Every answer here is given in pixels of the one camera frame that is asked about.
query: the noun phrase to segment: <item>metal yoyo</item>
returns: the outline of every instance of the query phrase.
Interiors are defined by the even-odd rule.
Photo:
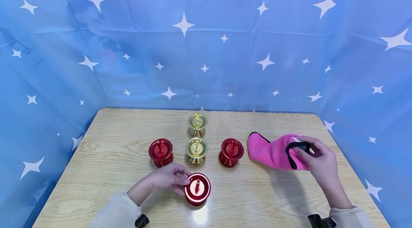
[[[201,173],[193,173],[187,178],[190,181],[190,183],[185,186],[187,201],[192,206],[197,207],[203,205],[211,192],[211,184],[209,179]]]
[[[149,156],[154,164],[160,168],[173,162],[173,146],[168,139],[157,139],[149,147]]]
[[[194,138],[201,138],[205,134],[207,118],[204,114],[200,114],[199,112],[197,112],[196,114],[191,115],[187,122],[189,123],[190,136]]]
[[[226,167],[233,167],[243,156],[243,145],[237,139],[225,139],[222,142],[222,151],[219,154],[219,160]]]
[[[209,147],[202,138],[192,138],[186,143],[187,160],[192,165],[201,165],[206,159]]]

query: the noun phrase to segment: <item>black strap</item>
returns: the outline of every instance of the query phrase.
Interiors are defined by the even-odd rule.
[[[306,153],[309,153],[309,150],[311,149],[311,144],[309,142],[292,142],[286,147],[286,154],[288,155],[290,167],[293,170],[296,170],[298,167],[296,166],[295,161],[293,158],[290,156],[289,149],[292,149],[294,147],[298,147],[302,150],[304,150]]]

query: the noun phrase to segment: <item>wrist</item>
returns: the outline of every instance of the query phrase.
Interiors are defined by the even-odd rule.
[[[146,178],[141,179],[127,192],[129,198],[136,205],[141,206],[143,201],[152,193],[153,184]]]

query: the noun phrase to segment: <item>left hand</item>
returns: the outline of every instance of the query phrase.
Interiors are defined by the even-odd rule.
[[[186,178],[190,175],[191,173],[184,166],[170,163],[153,171],[151,174],[144,177],[143,180],[152,185],[152,193],[159,189],[169,188],[179,195],[184,196],[183,186],[190,183]]]

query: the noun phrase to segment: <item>right hand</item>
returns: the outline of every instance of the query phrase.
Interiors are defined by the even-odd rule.
[[[314,153],[306,153],[304,150],[294,147],[293,150],[307,163],[309,171],[316,179],[320,187],[335,187],[340,185],[337,174],[335,153],[318,139],[300,136],[298,140],[309,142]]]

